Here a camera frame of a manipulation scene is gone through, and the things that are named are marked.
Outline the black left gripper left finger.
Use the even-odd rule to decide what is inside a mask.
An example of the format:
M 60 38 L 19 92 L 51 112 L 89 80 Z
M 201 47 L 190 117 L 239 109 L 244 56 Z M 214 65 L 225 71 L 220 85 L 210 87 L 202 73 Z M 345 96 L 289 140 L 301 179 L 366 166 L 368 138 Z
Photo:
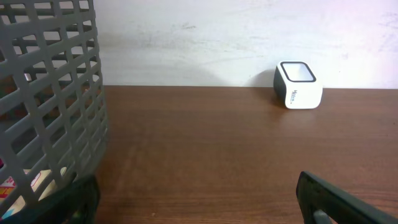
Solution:
M 94 223 L 100 197 L 96 177 L 87 175 L 43 200 L 26 206 L 1 223 Z

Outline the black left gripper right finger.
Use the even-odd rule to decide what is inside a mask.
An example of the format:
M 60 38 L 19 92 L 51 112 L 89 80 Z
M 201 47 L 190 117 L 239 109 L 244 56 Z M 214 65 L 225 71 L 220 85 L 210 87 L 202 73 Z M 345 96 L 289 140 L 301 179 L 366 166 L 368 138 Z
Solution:
M 305 224 L 397 223 L 397 218 L 307 171 L 300 173 L 296 196 Z

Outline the yellow snack bag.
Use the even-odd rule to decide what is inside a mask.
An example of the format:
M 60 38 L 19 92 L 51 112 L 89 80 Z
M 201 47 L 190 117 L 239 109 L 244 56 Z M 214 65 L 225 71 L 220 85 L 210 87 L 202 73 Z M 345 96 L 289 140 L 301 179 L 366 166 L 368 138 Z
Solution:
M 38 201 L 57 190 L 57 185 L 51 177 L 50 169 L 41 170 L 31 181 L 30 188 L 33 193 L 40 193 Z M 21 211 L 27 202 L 24 200 L 15 180 L 9 176 L 1 184 L 1 220 L 4 220 Z

